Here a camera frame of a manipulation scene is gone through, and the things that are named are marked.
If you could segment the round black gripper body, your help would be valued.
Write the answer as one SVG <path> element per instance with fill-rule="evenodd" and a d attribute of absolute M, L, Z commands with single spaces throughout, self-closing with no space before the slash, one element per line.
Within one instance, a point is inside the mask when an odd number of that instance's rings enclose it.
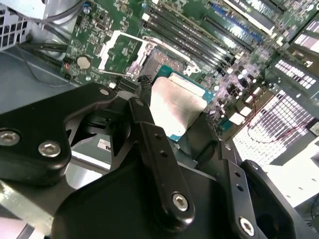
<path fill-rule="evenodd" d="M 181 232 L 155 217 L 142 165 L 129 164 L 73 192 L 54 216 L 55 239 L 232 239 L 224 195 L 210 176 L 181 166 L 195 219 Z"/>

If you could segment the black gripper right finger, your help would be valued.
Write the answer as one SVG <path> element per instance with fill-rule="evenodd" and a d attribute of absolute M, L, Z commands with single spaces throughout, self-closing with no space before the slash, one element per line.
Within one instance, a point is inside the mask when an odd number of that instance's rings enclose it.
<path fill-rule="evenodd" d="M 301 238 L 301 218 L 255 162 L 237 162 L 235 150 L 218 135 L 211 116 L 202 112 L 187 130 L 197 169 L 221 187 L 222 217 L 230 239 Z"/>

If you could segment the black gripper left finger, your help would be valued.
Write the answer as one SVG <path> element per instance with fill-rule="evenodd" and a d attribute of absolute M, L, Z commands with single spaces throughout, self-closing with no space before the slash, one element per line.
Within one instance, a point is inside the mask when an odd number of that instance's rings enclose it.
<path fill-rule="evenodd" d="M 188 226 L 195 206 L 164 130 L 156 126 L 145 100 L 116 97 L 90 83 L 4 113 L 0 117 L 0 176 L 35 186 L 57 183 L 71 159 L 71 146 L 107 129 L 81 122 L 104 113 L 115 128 L 112 174 L 123 162 L 139 161 L 147 191 L 144 206 L 164 226 Z"/>

